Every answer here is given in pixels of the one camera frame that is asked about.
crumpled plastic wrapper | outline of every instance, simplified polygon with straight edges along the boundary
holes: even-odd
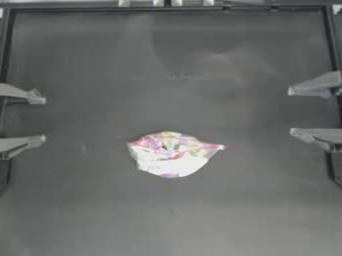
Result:
[[[226,146],[165,131],[130,142],[129,149],[139,170],[165,178],[178,178],[197,172]]]

black border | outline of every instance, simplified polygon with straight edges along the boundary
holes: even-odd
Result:
[[[186,6],[186,7],[170,7],[166,1],[166,6],[163,7],[118,7],[118,1],[98,1],[98,2],[38,2],[38,3],[0,3],[0,8],[4,7],[3,15],[3,38],[2,38],[2,48],[0,48],[0,82],[7,81],[8,74],[8,64],[11,57],[11,39],[12,30],[15,24],[16,13],[23,12],[183,12],[183,11],[225,11],[225,12],[312,12],[320,11],[322,13],[324,26],[326,30],[326,39],[329,46],[329,54],[332,60],[332,70],[341,70],[341,53],[340,53],[340,42],[337,37],[337,28],[334,21],[334,12],[332,3],[317,4],[317,3],[302,3],[302,4],[231,4],[222,3],[213,7],[203,6]],[[6,100],[0,100],[0,137],[4,134],[4,116],[6,116]],[[337,105],[340,109],[340,119],[342,125],[342,98],[338,97]],[[338,186],[342,185],[336,179],[336,170],[333,164],[333,155],[330,153],[325,154],[326,166],[328,166],[328,176],[336,182]],[[11,180],[11,163],[12,161],[0,161],[2,166],[8,166],[8,179],[7,185]]]

dark gray tray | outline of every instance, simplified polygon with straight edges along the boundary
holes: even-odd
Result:
[[[6,132],[48,142],[14,165],[2,255],[341,253],[341,191],[289,136],[340,125],[334,100],[288,97],[337,68],[325,8],[11,15],[3,80],[48,105],[8,107]],[[161,130],[230,148],[162,179],[126,146]]]

gray clamp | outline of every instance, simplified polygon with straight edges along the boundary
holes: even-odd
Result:
[[[47,99],[40,95],[36,89],[24,91],[8,84],[0,83],[0,97],[10,97],[15,99],[23,99],[30,104],[43,105],[47,103]]]
[[[341,71],[333,71],[289,88],[290,96],[318,96],[330,98],[342,93]]]
[[[38,148],[47,141],[44,135],[24,138],[0,139],[0,159],[10,160],[24,150]]]
[[[342,129],[293,128],[290,135],[306,143],[316,144],[330,153],[342,152]]]

candy wrapper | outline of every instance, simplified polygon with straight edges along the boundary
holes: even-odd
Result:
[[[186,177],[197,172],[225,148],[178,132],[150,134],[129,143],[138,169],[166,178]]]

